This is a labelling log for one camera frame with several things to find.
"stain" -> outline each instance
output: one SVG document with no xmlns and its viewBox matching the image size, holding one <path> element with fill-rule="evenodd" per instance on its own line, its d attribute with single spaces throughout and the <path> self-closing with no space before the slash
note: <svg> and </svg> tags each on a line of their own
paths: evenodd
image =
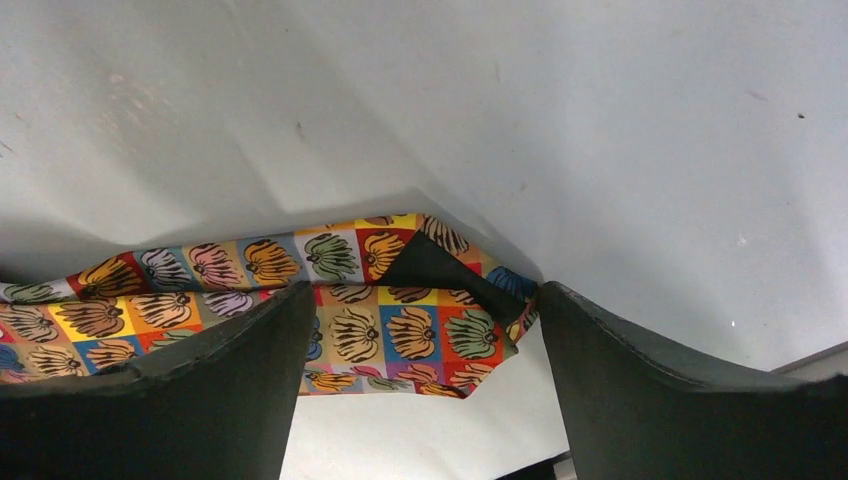
<svg viewBox="0 0 848 480">
<path fill-rule="evenodd" d="M 749 97 L 751 97 L 755 100 L 759 100 L 761 102 L 768 103 L 768 98 L 765 95 L 763 95 L 762 93 L 760 93 L 760 92 L 758 92 L 758 91 L 756 91 L 752 88 L 745 90 L 745 93 L 748 94 Z"/>
</svg>

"white table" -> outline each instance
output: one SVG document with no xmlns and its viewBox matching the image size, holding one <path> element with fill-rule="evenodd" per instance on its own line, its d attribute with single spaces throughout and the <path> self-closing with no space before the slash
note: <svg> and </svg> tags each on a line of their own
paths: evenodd
<svg viewBox="0 0 848 480">
<path fill-rule="evenodd" d="M 836 0 L 0 5 L 0 276 L 425 210 L 525 274 L 773 369 L 848 340 L 846 15 Z M 559 453 L 538 340 L 464 402 L 305 399 L 285 472 L 481 478 Z"/>
</svg>

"patterned fabric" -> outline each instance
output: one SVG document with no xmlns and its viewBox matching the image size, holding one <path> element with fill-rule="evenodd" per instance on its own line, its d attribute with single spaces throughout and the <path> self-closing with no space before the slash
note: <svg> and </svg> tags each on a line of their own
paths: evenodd
<svg viewBox="0 0 848 480">
<path fill-rule="evenodd" d="M 390 286 L 416 234 L 524 305 L 506 329 L 463 289 Z M 298 282 L 317 315 L 301 394 L 464 398 L 517 350 L 537 284 L 434 217 L 406 214 L 283 235 L 127 252 L 39 285 L 0 283 L 0 383 L 89 375 L 167 347 Z"/>
</svg>

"scratch mark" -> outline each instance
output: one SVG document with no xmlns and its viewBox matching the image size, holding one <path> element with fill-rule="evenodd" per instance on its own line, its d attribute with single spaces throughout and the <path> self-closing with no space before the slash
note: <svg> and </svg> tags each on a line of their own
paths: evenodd
<svg viewBox="0 0 848 480">
<path fill-rule="evenodd" d="M 762 94 L 762 93 L 760 93 L 760 92 L 757 92 L 757 91 L 756 91 L 756 90 L 754 90 L 754 89 L 749 88 L 749 89 L 745 90 L 745 93 L 746 93 L 746 94 L 748 94 L 748 96 L 750 96 L 750 97 L 751 97 L 751 98 L 753 98 L 753 99 L 759 100 L 759 101 L 761 101 L 761 102 L 766 102 L 766 103 L 768 103 L 768 98 L 766 98 L 766 96 L 765 96 L 765 95 L 763 95 L 763 94 Z"/>
</svg>

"colorful patterned strap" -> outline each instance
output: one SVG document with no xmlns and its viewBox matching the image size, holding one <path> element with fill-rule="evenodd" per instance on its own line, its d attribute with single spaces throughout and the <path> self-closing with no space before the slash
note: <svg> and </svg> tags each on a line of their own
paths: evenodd
<svg viewBox="0 0 848 480">
<path fill-rule="evenodd" d="M 38 285 L 0 283 L 0 383 L 89 375 L 313 284 L 301 394 L 464 398 L 517 350 L 537 284 L 436 218 L 127 252 Z"/>
</svg>

